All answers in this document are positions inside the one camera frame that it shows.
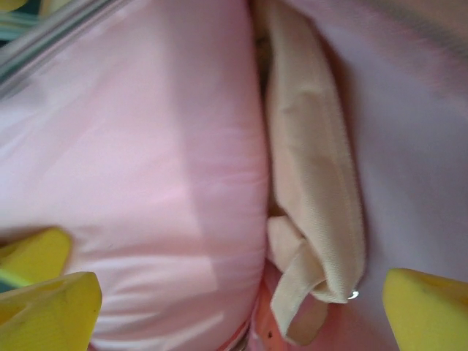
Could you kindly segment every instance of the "pink cushion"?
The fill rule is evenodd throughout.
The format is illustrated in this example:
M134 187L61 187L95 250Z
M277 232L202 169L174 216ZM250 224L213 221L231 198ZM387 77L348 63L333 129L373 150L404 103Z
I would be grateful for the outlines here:
M0 116L0 234L72 234L97 350L216 350L250 318L268 174L243 1L131 1Z

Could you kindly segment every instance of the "light purple fabric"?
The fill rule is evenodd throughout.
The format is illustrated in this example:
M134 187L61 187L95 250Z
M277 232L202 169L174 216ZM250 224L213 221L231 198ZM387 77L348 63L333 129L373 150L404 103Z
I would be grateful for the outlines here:
M346 306L331 307L314 343L294 350L397 351L381 299L389 268L468 281L468 113L458 103L468 97L438 89L447 82L428 84L420 79L421 71L412 75L396 64L395 53L387 55L370 36L350 30L345 19L343 25L328 21L318 11L322 1L290 2L318 25L334 57L369 243L360 296ZM398 62L405 59L411 57L399 56ZM424 69L429 73L431 66Z

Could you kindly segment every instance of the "beige fabric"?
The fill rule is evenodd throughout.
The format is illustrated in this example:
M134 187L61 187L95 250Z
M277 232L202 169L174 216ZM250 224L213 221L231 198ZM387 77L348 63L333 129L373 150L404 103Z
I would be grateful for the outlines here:
M346 303L364 269L361 205L333 77L317 33L278 0L265 3L273 48L266 114L273 194L269 258L284 272L271 308L286 340L308 344L327 303ZM294 318L304 298L319 300Z

